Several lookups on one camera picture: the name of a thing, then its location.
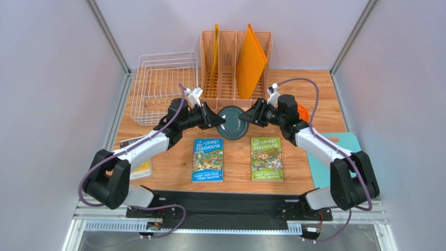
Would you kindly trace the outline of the black plate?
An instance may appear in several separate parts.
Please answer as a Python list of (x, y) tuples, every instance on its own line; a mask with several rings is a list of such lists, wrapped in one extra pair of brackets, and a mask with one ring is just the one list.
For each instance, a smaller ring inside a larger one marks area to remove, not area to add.
[(249, 124), (239, 119), (243, 113), (244, 110), (237, 106), (222, 108), (218, 115), (226, 122), (217, 126), (217, 132), (227, 140), (238, 140), (244, 137), (249, 129)]

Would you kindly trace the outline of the orange plate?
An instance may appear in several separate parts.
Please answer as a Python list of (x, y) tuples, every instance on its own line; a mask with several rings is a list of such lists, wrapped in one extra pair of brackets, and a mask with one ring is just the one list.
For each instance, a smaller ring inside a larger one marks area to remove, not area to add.
[(299, 113), (299, 118), (301, 120), (303, 120), (305, 122), (309, 122), (310, 115), (309, 115), (307, 109), (303, 105), (298, 104), (297, 111)]

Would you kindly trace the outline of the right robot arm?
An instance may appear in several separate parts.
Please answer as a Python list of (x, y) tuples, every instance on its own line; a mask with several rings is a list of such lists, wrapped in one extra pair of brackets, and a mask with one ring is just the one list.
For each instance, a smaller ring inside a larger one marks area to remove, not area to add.
[(281, 95), (278, 106), (259, 98), (239, 119), (256, 126), (278, 126), (284, 139), (319, 159), (330, 171), (330, 185), (299, 196), (298, 213), (312, 218), (322, 209), (357, 208), (371, 211), (372, 199), (380, 194), (370, 157), (364, 151), (342, 148), (318, 133), (300, 118), (292, 95)]

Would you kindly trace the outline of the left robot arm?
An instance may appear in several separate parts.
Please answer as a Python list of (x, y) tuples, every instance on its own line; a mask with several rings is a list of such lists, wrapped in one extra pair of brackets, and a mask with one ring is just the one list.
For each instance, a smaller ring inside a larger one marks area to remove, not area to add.
[(225, 119), (214, 113), (207, 103), (190, 108), (185, 99), (173, 99), (167, 114), (146, 136), (133, 144), (110, 152), (98, 151), (89, 171), (82, 178), (79, 199), (90, 207), (121, 205), (148, 208), (155, 195), (152, 190), (130, 184), (130, 174), (145, 161), (171, 149), (182, 138), (183, 131), (217, 127)]

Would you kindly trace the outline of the blue treehouse book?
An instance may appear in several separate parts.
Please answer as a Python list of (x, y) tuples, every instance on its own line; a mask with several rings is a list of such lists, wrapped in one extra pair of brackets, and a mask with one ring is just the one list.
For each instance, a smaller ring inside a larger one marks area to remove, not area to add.
[(223, 182), (224, 142), (222, 138), (195, 139), (192, 182)]

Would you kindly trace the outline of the green treehouse book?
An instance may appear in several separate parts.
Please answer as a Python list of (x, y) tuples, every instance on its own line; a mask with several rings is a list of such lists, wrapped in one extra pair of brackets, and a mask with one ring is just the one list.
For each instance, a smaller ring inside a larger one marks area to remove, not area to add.
[(281, 139), (279, 137), (251, 138), (251, 180), (284, 180)]

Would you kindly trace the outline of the pink plastic file organizer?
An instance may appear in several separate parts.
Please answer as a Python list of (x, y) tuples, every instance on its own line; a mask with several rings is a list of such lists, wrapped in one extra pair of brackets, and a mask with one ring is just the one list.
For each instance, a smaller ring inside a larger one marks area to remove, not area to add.
[(218, 113), (227, 106), (237, 106), (244, 110), (250, 108), (258, 98), (268, 98), (268, 76), (270, 64), (267, 63), (250, 99), (240, 99), (236, 81), (236, 68), (245, 38), (245, 31), (220, 30), (218, 55), (214, 62), (215, 31), (202, 30), (200, 36), (200, 80), (203, 93), (201, 101)]

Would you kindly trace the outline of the thin orange folder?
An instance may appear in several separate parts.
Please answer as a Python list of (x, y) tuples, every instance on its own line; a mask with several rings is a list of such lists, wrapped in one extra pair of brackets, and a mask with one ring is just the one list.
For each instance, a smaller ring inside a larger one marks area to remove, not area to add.
[(214, 79), (215, 79), (215, 71), (218, 63), (218, 36), (219, 36), (219, 25), (215, 24), (214, 27), (214, 47), (213, 47), (213, 57), (212, 57), (212, 65), (211, 65), (211, 75), (210, 75), (210, 95), (214, 96)]

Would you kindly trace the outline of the large orange folder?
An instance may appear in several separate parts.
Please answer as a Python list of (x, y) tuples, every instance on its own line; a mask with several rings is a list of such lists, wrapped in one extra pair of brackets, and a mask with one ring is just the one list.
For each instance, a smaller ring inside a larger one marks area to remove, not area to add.
[(236, 82), (240, 99), (250, 99), (268, 59), (249, 23), (236, 66)]

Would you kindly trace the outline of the yellow book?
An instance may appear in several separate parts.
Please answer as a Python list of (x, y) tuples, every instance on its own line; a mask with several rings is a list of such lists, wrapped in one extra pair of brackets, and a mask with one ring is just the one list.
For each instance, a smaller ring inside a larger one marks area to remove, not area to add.
[[(129, 145), (137, 142), (139, 139), (142, 139), (142, 138), (143, 138), (143, 136), (140, 136), (140, 137), (120, 141), (119, 148), (121, 149), (124, 147), (128, 147)], [(149, 158), (144, 163), (142, 163), (140, 166), (138, 166), (134, 171), (132, 171), (130, 173), (130, 180), (135, 181), (135, 180), (140, 180), (140, 179), (144, 179), (144, 178), (149, 178), (149, 177), (152, 177), (152, 175), (153, 175), (152, 161)]]

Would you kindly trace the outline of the teal cutting board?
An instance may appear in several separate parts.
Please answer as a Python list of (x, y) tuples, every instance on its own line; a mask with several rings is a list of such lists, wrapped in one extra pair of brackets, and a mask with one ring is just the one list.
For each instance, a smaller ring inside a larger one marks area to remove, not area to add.
[[(361, 150), (357, 137), (350, 132), (338, 133), (323, 133), (332, 143), (350, 150), (351, 152), (358, 152)], [(330, 171), (329, 169), (312, 154), (306, 152), (309, 169), (312, 175), (315, 188), (325, 188), (330, 185)]]

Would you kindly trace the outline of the black base mat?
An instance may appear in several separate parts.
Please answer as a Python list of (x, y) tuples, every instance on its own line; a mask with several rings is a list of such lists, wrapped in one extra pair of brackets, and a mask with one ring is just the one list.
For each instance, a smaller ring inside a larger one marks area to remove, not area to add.
[(329, 222), (330, 209), (321, 209), (304, 216), (299, 208), (298, 195), (192, 192), (157, 190), (154, 206), (178, 204), (178, 208), (141, 211), (128, 209), (127, 218), (158, 219), (163, 227), (176, 226), (185, 220), (181, 229), (210, 230), (285, 230), (288, 221)]

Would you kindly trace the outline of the aluminium frame rail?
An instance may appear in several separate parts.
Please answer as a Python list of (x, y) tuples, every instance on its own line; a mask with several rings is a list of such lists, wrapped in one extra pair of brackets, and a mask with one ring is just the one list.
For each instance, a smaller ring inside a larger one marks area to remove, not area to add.
[[(389, 221), (383, 205), (373, 202), (372, 211), (352, 209), (352, 214), (340, 209), (327, 209), (323, 217), (315, 220), (299, 220), (287, 210), (272, 216), (262, 211), (260, 215), (205, 215), (195, 216), (192, 208), (186, 208), (184, 222), (177, 233), (218, 233), (218, 234), (287, 234), (299, 235), (303, 229), (323, 226), (334, 226), (340, 229), (346, 220), (350, 225), (388, 225)], [(129, 218), (127, 207), (120, 206), (116, 210), (91, 208), (78, 203), (73, 220), (82, 221), (82, 229), (91, 231), (123, 231), (123, 232), (155, 232), (165, 233), (176, 226), (182, 218), (181, 209), (167, 209), (164, 216), (153, 218)]]

